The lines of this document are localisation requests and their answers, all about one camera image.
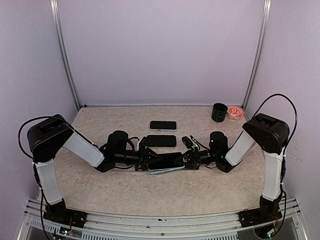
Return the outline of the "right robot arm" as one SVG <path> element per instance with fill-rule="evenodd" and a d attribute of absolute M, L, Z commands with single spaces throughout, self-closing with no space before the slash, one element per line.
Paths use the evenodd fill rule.
<path fill-rule="evenodd" d="M 284 121 L 259 113 L 243 124 L 242 132 L 231 147 L 221 131 L 210 134 L 207 150 L 193 147 L 193 137 L 183 137 L 182 141 L 188 151 L 173 162 L 190 170 L 215 163 L 220 171 L 228 173 L 240 164 L 254 145 L 258 145 L 265 159 L 265 177 L 260 207 L 255 216 L 260 222 L 266 222 L 275 214 L 275 207 L 282 198 L 281 184 L 285 175 L 284 159 L 290 140 L 289 133 L 289 126 Z"/>

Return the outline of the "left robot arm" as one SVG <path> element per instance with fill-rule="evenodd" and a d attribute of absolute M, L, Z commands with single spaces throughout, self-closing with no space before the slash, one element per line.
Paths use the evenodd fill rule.
<path fill-rule="evenodd" d="M 49 212 L 61 223 L 70 218 L 70 211 L 61 204 L 64 199 L 55 166 L 55 158 L 60 152 L 70 152 L 101 173 L 117 168 L 118 164 L 144 171 L 148 164 L 164 160 L 146 146 L 146 137 L 135 145 L 125 131 L 116 130 L 104 145 L 97 146 L 60 114 L 39 117 L 38 121 L 27 132 L 31 158 L 41 190 L 51 206 Z"/>

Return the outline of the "light blue phone case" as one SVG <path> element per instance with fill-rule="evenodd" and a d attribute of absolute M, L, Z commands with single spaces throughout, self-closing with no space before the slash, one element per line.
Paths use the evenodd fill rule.
<path fill-rule="evenodd" d="M 184 168 L 185 168 L 184 165 L 183 166 L 168 167 L 168 168 L 155 168 L 155 169 L 152 169 L 151 166 L 148 166 L 147 170 L 151 175 L 157 175 L 157 174 L 163 174 L 163 173 L 173 172 L 173 171 L 177 171 L 177 170 L 182 170 Z"/>

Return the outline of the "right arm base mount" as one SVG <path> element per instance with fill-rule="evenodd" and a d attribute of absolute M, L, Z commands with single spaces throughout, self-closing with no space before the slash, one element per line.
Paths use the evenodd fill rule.
<path fill-rule="evenodd" d="M 245 228 L 281 219 L 279 202 L 279 200 L 270 201 L 261 197 L 259 207 L 238 212 L 241 227 Z"/>

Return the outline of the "silver edged black smartphone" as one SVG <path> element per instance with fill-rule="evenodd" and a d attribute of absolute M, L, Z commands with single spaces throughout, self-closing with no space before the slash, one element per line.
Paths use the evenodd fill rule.
<path fill-rule="evenodd" d="M 160 154 L 160 156 L 163 157 L 163 159 L 157 162 L 150 163 L 148 165 L 148 170 L 157 171 L 157 170 L 165 170 L 165 169 L 172 169 L 172 168 L 180 168 L 182 166 L 175 164 L 174 160 L 179 158 L 181 155 L 182 155 L 181 152 Z"/>

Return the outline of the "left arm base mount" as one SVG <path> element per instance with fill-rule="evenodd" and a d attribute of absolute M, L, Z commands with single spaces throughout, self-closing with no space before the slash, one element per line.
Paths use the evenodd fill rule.
<path fill-rule="evenodd" d="M 65 204 L 60 202 L 54 205 L 46 205 L 43 218 L 54 223 L 83 229 L 87 215 L 84 211 L 66 208 Z"/>

